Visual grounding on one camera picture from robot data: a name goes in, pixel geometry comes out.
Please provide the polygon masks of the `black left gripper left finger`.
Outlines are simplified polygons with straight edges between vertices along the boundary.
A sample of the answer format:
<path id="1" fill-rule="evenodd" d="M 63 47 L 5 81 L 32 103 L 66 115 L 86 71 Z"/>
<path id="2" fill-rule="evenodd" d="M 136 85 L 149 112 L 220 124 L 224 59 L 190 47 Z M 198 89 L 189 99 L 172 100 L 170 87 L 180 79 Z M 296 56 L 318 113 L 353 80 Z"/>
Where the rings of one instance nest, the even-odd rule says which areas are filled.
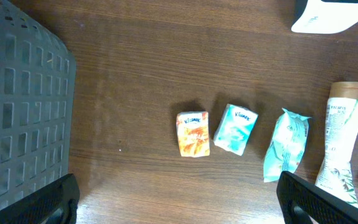
<path id="1" fill-rule="evenodd" d="M 0 223 L 75 224 L 79 200 L 77 180 L 67 174 L 0 210 Z"/>

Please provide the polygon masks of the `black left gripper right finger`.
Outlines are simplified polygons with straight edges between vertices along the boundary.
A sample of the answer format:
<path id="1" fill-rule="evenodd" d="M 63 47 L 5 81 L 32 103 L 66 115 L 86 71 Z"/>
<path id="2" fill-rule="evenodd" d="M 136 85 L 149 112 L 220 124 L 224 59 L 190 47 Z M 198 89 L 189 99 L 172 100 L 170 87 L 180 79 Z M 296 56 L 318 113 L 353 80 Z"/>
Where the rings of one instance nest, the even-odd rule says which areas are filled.
<path id="1" fill-rule="evenodd" d="M 280 175 L 277 197 L 285 223 L 358 224 L 358 208 L 289 171 Z"/>

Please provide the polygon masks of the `teal wet wipes packet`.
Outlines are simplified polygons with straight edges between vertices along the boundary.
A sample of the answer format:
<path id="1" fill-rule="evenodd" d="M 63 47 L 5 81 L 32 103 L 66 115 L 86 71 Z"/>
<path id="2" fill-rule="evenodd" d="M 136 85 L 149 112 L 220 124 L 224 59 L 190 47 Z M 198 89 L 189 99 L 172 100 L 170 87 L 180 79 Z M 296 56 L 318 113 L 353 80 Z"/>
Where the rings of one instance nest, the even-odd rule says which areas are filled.
<path id="1" fill-rule="evenodd" d="M 308 117 L 283 109 L 264 157 L 264 182 L 275 182 L 283 171 L 294 173 L 305 152 Z"/>

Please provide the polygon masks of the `teal Kleenex tissue pack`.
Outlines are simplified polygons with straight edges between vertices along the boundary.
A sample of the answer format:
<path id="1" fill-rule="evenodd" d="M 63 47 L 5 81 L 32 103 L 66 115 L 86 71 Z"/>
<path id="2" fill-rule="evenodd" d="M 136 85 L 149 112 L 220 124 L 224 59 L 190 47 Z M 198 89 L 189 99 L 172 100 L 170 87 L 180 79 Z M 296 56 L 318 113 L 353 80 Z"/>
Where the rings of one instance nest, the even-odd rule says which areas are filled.
<path id="1" fill-rule="evenodd" d="M 257 118 L 257 113 L 245 107 L 227 104 L 214 134 L 214 145 L 242 156 Z"/>

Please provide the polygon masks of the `white tube brown cap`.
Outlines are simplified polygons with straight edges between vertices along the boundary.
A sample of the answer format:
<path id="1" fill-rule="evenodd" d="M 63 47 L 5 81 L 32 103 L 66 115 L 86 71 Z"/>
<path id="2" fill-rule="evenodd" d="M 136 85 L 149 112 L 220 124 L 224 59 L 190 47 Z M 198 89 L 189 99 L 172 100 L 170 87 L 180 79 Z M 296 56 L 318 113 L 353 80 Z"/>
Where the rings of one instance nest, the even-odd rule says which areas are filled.
<path id="1" fill-rule="evenodd" d="M 331 85 L 326 107 L 324 159 L 315 186 L 358 207 L 351 157 L 358 135 L 358 82 Z"/>

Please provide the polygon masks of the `orange Kleenex tissue pack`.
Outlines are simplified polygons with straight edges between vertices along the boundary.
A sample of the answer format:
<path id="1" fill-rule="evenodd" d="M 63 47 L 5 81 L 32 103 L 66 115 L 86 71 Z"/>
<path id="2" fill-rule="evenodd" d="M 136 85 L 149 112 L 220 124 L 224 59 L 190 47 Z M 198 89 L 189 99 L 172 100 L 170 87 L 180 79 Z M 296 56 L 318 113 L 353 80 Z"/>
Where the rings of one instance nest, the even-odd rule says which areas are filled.
<path id="1" fill-rule="evenodd" d="M 210 155 L 208 112 L 189 111 L 177 114 L 178 147 L 182 157 Z"/>

